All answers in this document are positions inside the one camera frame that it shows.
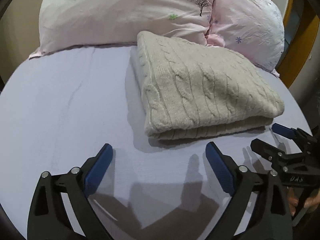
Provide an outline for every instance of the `white bed sheet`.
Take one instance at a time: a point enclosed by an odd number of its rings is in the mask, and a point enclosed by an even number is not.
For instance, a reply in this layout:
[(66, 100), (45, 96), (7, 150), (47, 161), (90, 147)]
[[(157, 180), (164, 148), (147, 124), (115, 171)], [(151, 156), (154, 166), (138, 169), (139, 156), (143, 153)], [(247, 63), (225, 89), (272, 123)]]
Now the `white bed sheet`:
[[(299, 151), (291, 141), (279, 137), (279, 143), (268, 127), (214, 139), (148, 139), (131, 49), (88, 47), (27, 60), (8, 81), (0, 96), (0, 202), (23, 236), (40, 174), (81, 166), (104, 143), (113, 146), (115, 156), (90, 202), (115, 240), (206, 238), (230, 199), (204, 156), (211, 140), (238, 165), (258, 172), (271, 167), (250, 150), (254, 138), (288, 153)], [(310, 132), (283, 83), (261, 74), (285, 102), (275, 122)], [(238, 233), (246, 228), (255, 197)]]

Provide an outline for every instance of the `blue gripper pad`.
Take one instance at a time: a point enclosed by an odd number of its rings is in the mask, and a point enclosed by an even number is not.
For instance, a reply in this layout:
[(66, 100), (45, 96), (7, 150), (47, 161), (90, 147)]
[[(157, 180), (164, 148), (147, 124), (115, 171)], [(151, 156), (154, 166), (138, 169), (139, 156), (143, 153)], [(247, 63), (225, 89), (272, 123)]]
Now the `blue gripper pad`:
[(222, 153), (215, 148), (212, 143), (208, 143), (205, 148), (205, 156), (207, 157), (210, 166), (216, 175), (224, 192), (233, 196), (235, 193), (234, 177), (222, 159)]
[(97, 191), (113, 157), (113, 149), (108, 145), (104, 149), (84, 179), (84, 195), (88, 197)]
[(280, 125), (278, 123), (275, 123), (273, 126), (272, 126), (272, 131), (276, 134), (279, 134), (283, 137), (286, 137), (290, 140), (294, 139), (296, 137), (294, 131), (288, 127), (285, 127), (283, 125)]

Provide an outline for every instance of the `metal pin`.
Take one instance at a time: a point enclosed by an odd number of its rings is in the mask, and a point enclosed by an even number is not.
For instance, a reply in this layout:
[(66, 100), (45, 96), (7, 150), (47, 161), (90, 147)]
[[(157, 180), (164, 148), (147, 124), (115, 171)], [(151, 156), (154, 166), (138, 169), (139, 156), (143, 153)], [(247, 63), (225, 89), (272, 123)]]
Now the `metal pin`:
[(80, 171), (79, 167), (74, 167), (74, 168), (71, 169), (71, 173), (72, 174), (77, 174), (79, 171)]
[(278, 176), (278, 172), (276, 172), (275, 170), (271, 170), (270, 174), (274, 177)]
[(241, 165), (241, 166), (239, 166), (239, 171), (245, 173), (248, 171), (248, 168), (246, 166)]
[(49, 172), (48, 171), (44, 171), (44, 172), (42, 172), (41, 177), (42, 178), (46, 178), (46, 177), (48, 177), (48, 175), (49, 175)]

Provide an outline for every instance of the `cable knit sweater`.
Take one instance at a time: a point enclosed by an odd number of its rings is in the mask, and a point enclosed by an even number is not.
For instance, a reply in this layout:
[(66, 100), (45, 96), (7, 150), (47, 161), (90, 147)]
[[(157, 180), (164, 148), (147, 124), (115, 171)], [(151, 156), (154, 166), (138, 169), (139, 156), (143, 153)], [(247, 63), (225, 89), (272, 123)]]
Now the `cable knit sweater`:
[(234, 133), (270, 125), (284, 111), (283, 101), (256, 67), (229, 49), (143, 31), (133, 66), (149, 137)]

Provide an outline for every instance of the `cable knit pattern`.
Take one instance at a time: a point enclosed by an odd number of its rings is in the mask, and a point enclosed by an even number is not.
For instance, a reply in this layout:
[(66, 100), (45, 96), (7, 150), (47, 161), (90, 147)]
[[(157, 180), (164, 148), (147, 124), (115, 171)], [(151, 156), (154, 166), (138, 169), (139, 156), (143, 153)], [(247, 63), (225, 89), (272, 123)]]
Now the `cable knit pattern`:
[(143, 31), (138, 56), (133, 66), (149, 137), (234, 133), (269, 125), (284, 111), (278, 94), (237, 52)]

